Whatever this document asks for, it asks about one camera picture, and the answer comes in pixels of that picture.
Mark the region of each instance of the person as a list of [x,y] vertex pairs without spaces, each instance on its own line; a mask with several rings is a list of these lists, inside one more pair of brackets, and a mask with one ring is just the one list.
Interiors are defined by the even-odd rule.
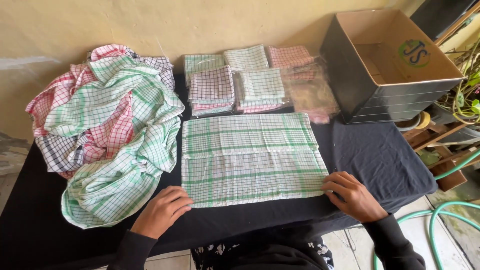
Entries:
[[[403,236],[393,214],[387,213],[353,175],[334,172],[321,188],[342,212],[360,221],[373,240],[385,270],[424,270],[425,262]],[[155,196],[127,231],[107,270],[144,269],[157,239],[193,201],[179,186],[169,186]],[[331,270],[332,252],[317,235],[315,224],[274,227],[234,236],[192,249],[197,269],[203,270]]]

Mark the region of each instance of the table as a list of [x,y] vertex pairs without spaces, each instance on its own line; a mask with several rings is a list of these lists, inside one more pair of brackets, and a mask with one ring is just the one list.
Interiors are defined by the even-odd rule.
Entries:
[[[184,104],[183,75],[176,91]],[[285,108],[277,112],[291,112]],[[190,118],[187,108],[182,121]],[[312,125],[329,172],[348,171],[364,183],[389,212],[432,193],[437,184],[393,123],[344,124],[339,115],[328,125]],[[181,130],[178,161],[164,172],[154,196],[168,185],[180,185]],[[0,216],[0,261],[4,269],[94,269],[113,258],[135,215],[111,228],[82,230],[60,211],[66,180],[47,172],[33,144]],[[324,233],[357,222],[341,213],[326,196],[274,200],[218,208],[192,209],[163,234],[150,256],[207,245],[212,241],[261,228],[319,222]]]

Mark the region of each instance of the hand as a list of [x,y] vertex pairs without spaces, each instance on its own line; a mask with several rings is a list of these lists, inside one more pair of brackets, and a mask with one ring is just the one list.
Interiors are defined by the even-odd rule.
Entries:
[[158,239],[185,212],[193,201],[180,186],[168,186],[148,202],[130,231]]
[[[388,216],[367,188],[347,172],[334,172],[325,177],[324,185],[320,189],[326,190],[327,197],[342,212],[361,223],[381,220]],[[328,190],[337,192],[345,202]]]

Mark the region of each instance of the black cardboard box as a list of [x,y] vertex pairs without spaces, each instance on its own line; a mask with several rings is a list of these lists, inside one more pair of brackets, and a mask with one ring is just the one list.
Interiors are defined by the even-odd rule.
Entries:
[[320,54],[346,123],[411,119],[463,78],[399,10],[335,14]]

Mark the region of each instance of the js logo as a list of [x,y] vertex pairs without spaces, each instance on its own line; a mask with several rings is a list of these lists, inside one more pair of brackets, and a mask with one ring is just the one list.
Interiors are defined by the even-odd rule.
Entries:
[[426,50],[427,42],[407,40],[398,47],[400,58],[412,67],[424,67],[430,62],[430,53]]

